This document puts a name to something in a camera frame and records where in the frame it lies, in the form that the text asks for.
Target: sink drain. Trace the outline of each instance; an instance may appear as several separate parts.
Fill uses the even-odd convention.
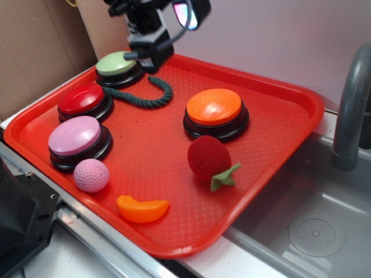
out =
[[[302,214],[291,222],[289,238],[301,252],[312,257],[326,257],[341,249],[345,234],[339,222],[314,212]]]

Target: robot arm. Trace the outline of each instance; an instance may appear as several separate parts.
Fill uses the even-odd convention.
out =
[[[209,14],[209,0],[104,0],[109,4],[111,17],[126,14],[131,35],[132,52],[126,60],[137,60],[143,71],[154,74],[174,53],[173,42],[186,30],[196,30]],[[183,29],[173,38],[169,36],[162,10],[172,3]]]

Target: orange button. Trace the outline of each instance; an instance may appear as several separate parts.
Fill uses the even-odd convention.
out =
[[[203,126],[217,126],[235,119],[241,111],[241,98],[227,89],[209,89],[194,95],[187,104],[190,119]]]

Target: green rope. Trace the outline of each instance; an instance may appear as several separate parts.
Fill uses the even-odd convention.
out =
[[[161,98],[158,98],[156,100],[145,100],[143,98],[138,98],[130,93],[124,93],[110,87],[103,87],[103,90],[105,91],[105,93],[111,95],[113,98],[124,100],[143,108],[159,108],[166,105],[173,97],[172,87],[168,83],[157,77],[149,76],[148,81],[163,90],[163,96]]]

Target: white wall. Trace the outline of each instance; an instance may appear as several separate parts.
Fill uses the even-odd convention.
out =
[[[371,0],[210,1],[176,53],[309,88],[337,111],[351,60],[371,42]],[[173,9],[164,16],[175,34]]]

